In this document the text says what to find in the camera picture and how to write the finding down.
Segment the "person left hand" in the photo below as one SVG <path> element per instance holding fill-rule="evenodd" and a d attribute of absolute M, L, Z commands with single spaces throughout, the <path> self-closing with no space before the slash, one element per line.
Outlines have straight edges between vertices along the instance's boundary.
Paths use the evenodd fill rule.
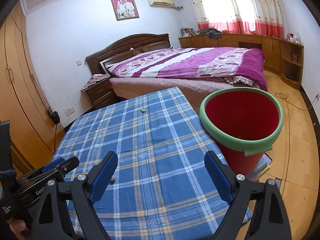
<path fill-rule="evenodd" d="M 30 230 L 27 228 L 26 223 L 23 220 L 13 219 L 10 222 L 10 229 L 18 240 L 30 239 Z"/>

